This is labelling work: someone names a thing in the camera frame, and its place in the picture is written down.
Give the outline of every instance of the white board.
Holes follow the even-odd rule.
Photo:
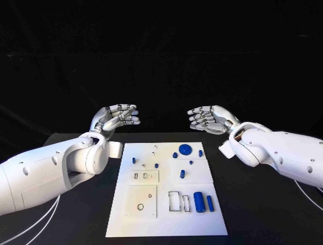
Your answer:
[[[178,151],[184,143],[192,147],[192,154],[188,156],[184,156]],[[200,157],[200,150],[204,151],[201,142],[126,144],[106,232],[107,237],[228,235],[207,155],[204,152],[202,157]],[[172,157],[174,152],[178,152],[176,159]],[[184,179],[179,179],[181,168],[185,168],[187,172]],[[156,179],[153,183],[143,182],[143,180],[135,181],[135,173],[143,176],[140,173],[149,170],[159,171],[159,181],[156,182]],[[148,199],[145,194],[152,191],[151,188],[153,187],[156,193]],[[179,192],[181,212],[169,211],[171,191]],[[207,208],[204,213],[198,213],[195,207],[194,193],[198,191],[204,193]],[[185,212],[185,195],[189,199],[191,212]],[[213,198],[214,212],[210,211],[208,195]],[[146,212],[139,210],[143,208],[142,205],[139,206],[142,202],[148,203],[149,211],[145,210]]]

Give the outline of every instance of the robotic arm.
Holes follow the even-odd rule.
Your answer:
[[[211,134],[230,133],[220,146],[227,158],[236,155],[251,167],[272,165],[289,178],[323,188],[323,140],[289,132],[273,132],[262,124],[241,123],[221,106],[188,111],[191,128]]]
[[[0,164],[0,215],[45,203],[103,172],[109,157],[120,158],[123,150],[123,144],[109,139],[117,127],[140,124],[135,115],[135,105],[103,108],[90,132]]]

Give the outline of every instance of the blue round knob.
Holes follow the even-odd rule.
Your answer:
[[[178,148],[182,155],[188,156],[192,153],[192,147],[188,144],[182,144]]]

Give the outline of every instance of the blue object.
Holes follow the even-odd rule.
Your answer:
[[[182,179],[185,178],[185,170],[182,170],[181,178],[182,178]]]
[[[208,205],[210,205],[210,211],[214,212],[214,206],[213,206],[213,202],[211,202],[211,196],[207,196],[207,200],[208,200]]]
[[[182,155],[188,156],[192,153],[192,147],[188,144],[182,144],[178,148]]]
[[[195,204],[197,204],[197,212],[205,212],[205,204],[204,204],[204,194],[201,192],[195,192],[194,194]]]

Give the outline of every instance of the dark curtain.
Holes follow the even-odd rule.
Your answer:
[[[0,162],[119,103],[142,125],[117,132],[188,132],[221,105],[323,138],[323,6],[0,2]]]

